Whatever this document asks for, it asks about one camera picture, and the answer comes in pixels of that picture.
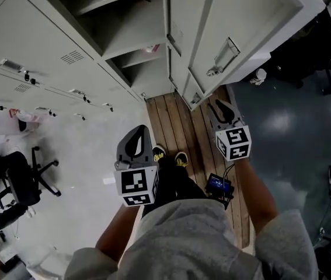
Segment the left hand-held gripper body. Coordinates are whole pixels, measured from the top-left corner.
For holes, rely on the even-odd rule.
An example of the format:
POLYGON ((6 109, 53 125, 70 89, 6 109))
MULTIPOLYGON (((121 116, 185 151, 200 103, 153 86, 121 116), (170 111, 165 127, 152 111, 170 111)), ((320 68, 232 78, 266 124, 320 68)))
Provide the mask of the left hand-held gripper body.
POLYGON ((155 202, 159 165, 152 153, 135 157, 118 153, 114 166, 117 193, 123 199, 124 206, 137 207, 155 202))

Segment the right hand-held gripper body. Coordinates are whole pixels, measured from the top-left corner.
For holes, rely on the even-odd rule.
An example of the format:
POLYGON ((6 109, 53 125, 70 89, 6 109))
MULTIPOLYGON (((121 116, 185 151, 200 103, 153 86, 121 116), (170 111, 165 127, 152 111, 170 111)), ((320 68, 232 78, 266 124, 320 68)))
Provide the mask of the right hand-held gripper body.
POLYGON ((213 124, 215 145, 227 162, 248 158, 252 147, 249 127, 242 120, 232 124, 215 122, 213 124))

